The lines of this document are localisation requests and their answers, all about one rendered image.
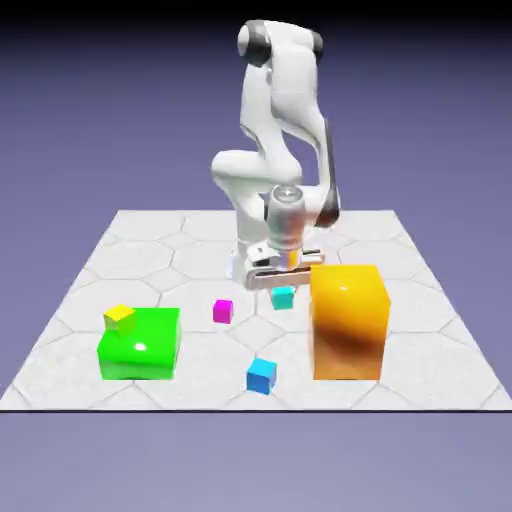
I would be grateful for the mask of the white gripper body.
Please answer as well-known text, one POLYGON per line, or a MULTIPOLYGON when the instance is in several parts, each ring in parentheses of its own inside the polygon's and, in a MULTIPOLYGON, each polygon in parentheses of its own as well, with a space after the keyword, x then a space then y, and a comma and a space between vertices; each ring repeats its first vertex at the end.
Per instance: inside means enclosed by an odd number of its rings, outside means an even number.
POLYGON ((263 290, 307 285, 310 283, 311 269, 322 264, 322 261, 304 262, 293 270, 278 270, 272 266, 257 267, 246 262, 244 286, 248 290, 263 290))

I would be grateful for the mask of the small cyan cube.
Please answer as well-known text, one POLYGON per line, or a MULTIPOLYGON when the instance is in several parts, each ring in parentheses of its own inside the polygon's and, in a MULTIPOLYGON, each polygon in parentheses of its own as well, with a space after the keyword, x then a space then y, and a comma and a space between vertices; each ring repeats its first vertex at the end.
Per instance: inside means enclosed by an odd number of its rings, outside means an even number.
POLYGON ((271 302, 275 310, 293 308, 295 289, 293 286, 275 287, 271 289, 271 302))

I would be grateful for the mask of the small magenta cube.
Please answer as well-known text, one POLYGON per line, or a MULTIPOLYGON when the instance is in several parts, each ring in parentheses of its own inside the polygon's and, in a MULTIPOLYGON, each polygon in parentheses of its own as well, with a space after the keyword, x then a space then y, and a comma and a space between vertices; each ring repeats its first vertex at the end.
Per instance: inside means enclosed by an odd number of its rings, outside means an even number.
POLYGON ((218 299, 213 305, 213 321, 215 323, 230 324, 233 311, 233 302, 231 300, 218 299))

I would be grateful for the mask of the small blue cube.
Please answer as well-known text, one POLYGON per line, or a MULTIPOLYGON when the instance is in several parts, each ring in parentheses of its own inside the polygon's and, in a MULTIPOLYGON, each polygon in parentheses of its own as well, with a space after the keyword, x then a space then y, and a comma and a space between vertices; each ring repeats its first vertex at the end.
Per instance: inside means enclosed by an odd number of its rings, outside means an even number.
POLYGON ((277 379, 277 364, 261 358, 255 358, 246 373, 248 391, 269 395, 277 379))

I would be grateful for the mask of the small yellow cube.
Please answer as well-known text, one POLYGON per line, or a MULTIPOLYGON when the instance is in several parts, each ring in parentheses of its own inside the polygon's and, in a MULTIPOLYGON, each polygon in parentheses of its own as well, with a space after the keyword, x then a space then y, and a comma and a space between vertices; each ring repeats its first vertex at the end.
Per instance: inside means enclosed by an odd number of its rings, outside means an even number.
POLYGON ((136 310, 124 304, 110 308, 104 314, 105 329, 123 337, 135 330, 136 310))

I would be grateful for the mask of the large orange box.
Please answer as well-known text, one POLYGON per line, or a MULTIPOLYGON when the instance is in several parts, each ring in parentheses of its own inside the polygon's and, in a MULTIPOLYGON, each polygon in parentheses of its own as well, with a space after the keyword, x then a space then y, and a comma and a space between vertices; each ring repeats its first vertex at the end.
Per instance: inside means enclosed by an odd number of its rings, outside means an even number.
POLYGON ((310 277, 313 378, 377 381, 391 300, 374 265, 315 265, 310 277))

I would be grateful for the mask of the large green box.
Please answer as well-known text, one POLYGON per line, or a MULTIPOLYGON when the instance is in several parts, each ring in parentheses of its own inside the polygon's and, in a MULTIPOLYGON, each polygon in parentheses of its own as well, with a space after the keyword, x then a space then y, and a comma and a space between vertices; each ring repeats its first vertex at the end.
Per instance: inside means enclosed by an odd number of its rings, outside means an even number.
POLYGON ((181 339, 181 310, 138 307, 135 330, 126 336, 104 330, 97 346, 105 380, 171 380, 181 339))

